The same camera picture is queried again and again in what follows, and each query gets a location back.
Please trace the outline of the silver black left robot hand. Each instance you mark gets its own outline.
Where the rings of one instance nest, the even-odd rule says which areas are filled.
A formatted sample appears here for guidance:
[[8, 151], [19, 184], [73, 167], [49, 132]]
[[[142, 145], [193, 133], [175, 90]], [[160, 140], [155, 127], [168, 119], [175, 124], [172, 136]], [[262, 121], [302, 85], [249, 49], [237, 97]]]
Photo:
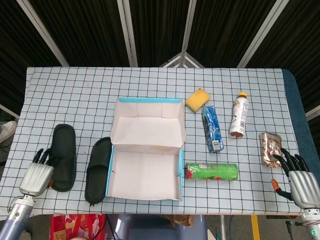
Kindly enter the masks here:
[[20, 183], [23, 195], [40, 196], [50, 185], [50, 181], [59, 160], [51, 155], [51, 149], [41, 148], [34, 156]]

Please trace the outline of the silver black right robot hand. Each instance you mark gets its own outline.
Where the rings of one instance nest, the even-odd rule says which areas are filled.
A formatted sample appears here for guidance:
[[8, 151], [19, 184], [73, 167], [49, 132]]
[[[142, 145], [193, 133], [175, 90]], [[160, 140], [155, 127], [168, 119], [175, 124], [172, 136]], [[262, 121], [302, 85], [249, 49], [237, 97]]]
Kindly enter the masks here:
[[282, 190], [275, 179], [271, 180], [273, 190], [301, 209], [318, 209], [320, 207], [320, 186], [315, 175], [310, 172], [306, 161], [298, 154], [291, 155], [286, 149], [280, 151], [284, 156], [273, 154], [287, 176], [290, 192]]

